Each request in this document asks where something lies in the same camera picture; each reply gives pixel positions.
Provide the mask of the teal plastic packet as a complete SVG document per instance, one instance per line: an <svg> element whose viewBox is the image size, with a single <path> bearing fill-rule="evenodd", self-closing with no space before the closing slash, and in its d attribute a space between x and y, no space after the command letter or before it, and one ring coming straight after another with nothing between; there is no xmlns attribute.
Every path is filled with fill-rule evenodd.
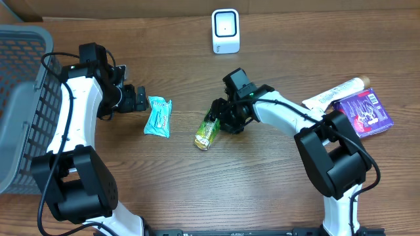
<svg viewBox="0 0 420 236"><path fill-rule="evenodd" d="M160 96L149 96L148 99L151 112L144 127L144 133L170 138L172 100L166 101Z"/></svg>

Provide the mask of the green yellow snack packet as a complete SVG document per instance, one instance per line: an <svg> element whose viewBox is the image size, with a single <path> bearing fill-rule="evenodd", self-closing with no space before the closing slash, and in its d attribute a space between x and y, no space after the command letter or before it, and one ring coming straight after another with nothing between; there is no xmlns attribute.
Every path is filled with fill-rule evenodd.
<svg viewBox="0 0 420 236"><path fill-rule="evenodd" d="M220 130L220 121L209 110L194 137L194 145L207 151Z"/></svg>

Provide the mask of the white bamboo print tube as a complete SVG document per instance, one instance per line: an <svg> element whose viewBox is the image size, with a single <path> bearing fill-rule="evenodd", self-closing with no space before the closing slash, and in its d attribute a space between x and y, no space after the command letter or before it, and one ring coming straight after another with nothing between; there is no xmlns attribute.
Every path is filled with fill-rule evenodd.
<svg viewBox="0 0 420 236"><path fill-rule="evenodd" d="M364 89L368 89L370 84L370 79L365 75L361 75L316 96L303 100L302 104L312 111L319 111L323 113L328 109L332 102L350 96L356 92L360 92Z"/></svg>

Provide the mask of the purple Carefree pad pack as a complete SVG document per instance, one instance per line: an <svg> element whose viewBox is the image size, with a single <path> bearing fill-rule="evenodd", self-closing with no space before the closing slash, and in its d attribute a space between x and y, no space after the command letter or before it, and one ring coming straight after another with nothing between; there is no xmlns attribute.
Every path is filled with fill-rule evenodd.
<svg viewBox="0 0 420 236"><path fill-rule="evenodd" d="M341 98L333 109L344 113L360 138L388 130L394 121L372 88Z"/></svg>

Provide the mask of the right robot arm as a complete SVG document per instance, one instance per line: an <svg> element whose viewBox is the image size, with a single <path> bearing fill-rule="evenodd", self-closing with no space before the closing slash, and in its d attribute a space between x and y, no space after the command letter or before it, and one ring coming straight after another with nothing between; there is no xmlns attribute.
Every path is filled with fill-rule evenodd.
<svg viewBox="0 0 420 236"><path fill-rule="evenodd" d="M324 197L324 235L366 235L357 219L362 184L377 163L339 111L316 113L285 99L277 90L252 83L238 68L223 78L225 99L214 100L210 119L222 130L238 134L251 121L276 127L294 138L304 169Z"/></svg>

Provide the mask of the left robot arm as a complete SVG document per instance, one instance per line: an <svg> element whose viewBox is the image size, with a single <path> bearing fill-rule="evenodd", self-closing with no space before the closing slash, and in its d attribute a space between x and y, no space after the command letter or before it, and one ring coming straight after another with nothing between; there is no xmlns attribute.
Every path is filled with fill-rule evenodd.
<svg viewBox="0 0 420 236"><path fill-rule="evenodd" d="M79 63L53 73L62 103L55 134L44 155L33 158L31 174L42 196L37 226L42 235L43 208L59 222L87 227L98 235L153 235L145 220L120 201L116 180L95 149L96 121L109 121L115 112L145 111L144 87L126 85L127 67L109 63L112 54L96 43L79 46Z"/></svg>

